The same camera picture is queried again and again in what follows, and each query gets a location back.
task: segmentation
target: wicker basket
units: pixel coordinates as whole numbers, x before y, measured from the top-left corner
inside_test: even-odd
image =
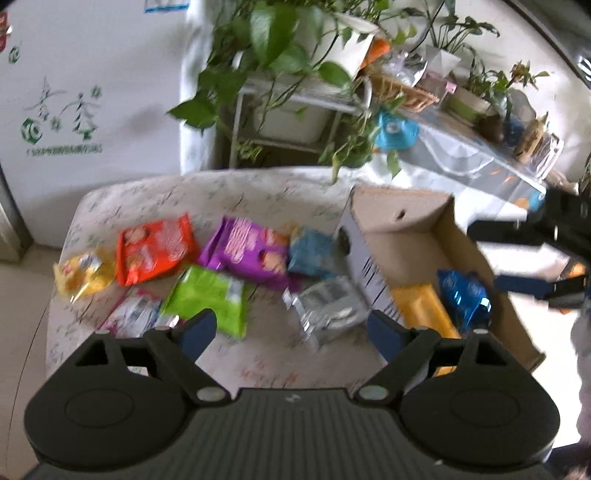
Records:
[[[392,77],[384,75],[375,67],[369,66],[366,73],[369,75],[374,95],[378,99],[391,100],[402,92],[407,98],[403,107],[411,112],[419,113],[439,101],[439,98],[432,93],[416,87],[409,87]]]

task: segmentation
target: white flower pot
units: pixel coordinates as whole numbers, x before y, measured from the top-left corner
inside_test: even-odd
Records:
[[[342,30],[346,27],[351,27],[352,35],[346,44],[343,44],[343,38],[339,37],[335,44],[330,48],[331,43],[335,39],[332,33],[328,33],[320,40],[320,44],[316,41],[316,35],[307,22],[302,22],[295,32],[295,41],[300,43],[308,55],[311,56],[312,63],[318,62],[328,52],[325,61],[330,60],[341,65],[353,79],[359,71],[359,67],[363,63],[365,56],[371,46],[375,34],[378,32],[378,27],[373,23],[367,22],[360,18],[350,17],[344,14],[335,14],[335,17],[326,16],[324,22],[324,32],[331,30]],[[366,34],[367,37],[357,42],[360,34]]]
[[[427,70],[444,78],[462,61],[460,57],[431,45],[425,45],[424,58],[427,60]]]
[[[307,106],[301,115],[296,112],[306,107],[303,103],[287,102],[267,112],[265,124],[259,134],[274,140],[283,140],[298,144],[312,144],[317,142],[326,127],[331,111],[319,106]],[[255,130],[261,126],[263,108],[255,108],[253,121]]]
[[[320,61],[326,55],[324,61],[330,60],[338,63],[354,79],[367,55],[378,27],[373,23],[348,15],[335,14],[335,17],[326,16],[324,32],[331,32],[335,29],[342,30],[346,27],[352,29],[351,38],[346,44],[343,44],[342,37],[338,37],[332,45],[335,36],[331,33],[325,35],[319,44],[311,25],[307,22],[301,22],[295,32],[295,41],[300,43],[308,52],[312,63]],[[357,42],[360,34],[367,34],[367,37]],[[316,93],[335,93],[338,89],[325,83],[319,85],[315,83],[314,91]],[[317,142],[326,127],[331,111],[310,105],[302,115],[297,116],[295,112],[305,106],[298,102],[287,102],[282,107],[267,112],[265,124],[259,132],[260,135],[299,144]],[[253,118],[255,130],[258,130],[261,126],[262,113],[261,107],[255,109]]]

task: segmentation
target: orange snack bag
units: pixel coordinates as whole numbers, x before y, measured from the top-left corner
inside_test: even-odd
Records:
[[[174,272],[183,260],[196,261],[199,246],[189,214],[127,228],[117,241],[117,282],[129,287]]]
[[[367,65],[375,62],[382,55],[386,55],[390,50],[392,50],[392,46],[388,40],[384,40],[383,38],[374,38],[374,41],[369,48],[368,54],[365,56],[365,59],[359,68],[364,69]]]

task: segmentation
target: metal shelf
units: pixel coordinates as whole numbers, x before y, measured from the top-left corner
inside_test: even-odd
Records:
[[[295,84],[296,77],[285,75],[275,82],[273,91],[280,95],[290,86]],[[358,95],[347,96],[340,92],[336,87],[327,85],[324,82],[314,79],[306,79],[290,97],[290,102],[298,102],[304,105],[317,106],[335,112],[335,117],[330,128],[326,128],[321,139],[312,144],[299,144],[283,140],[265,138],[259,135],[253,125],[247,122],[241,127],[241,118],[244,110],[245,96],[264,96],[271,89],[272,82],[266,77],[253,75],[248,78],[246,83],[240,89],[236,100],[236,111],[234,113],[234,125],[232,130],[232,143],[230,146],[229,168],[238,166],[238,141],[251,140],[258,145],[268,147],[288,148],[309,153],[320,154],[324,151],[326,145],[333,140],[339,126],[342,115],[360,115],[369,108],[372,97],[371,82],[369,79],[363,79],[363,99]]]

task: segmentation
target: silver snack bag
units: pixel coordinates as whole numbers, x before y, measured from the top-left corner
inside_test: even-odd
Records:
[[[315,350],[363,323],[369,315],[361,293],[345,276],[324,280],[301,293],[288,289],[283,301],[296,312],[302,338]]]

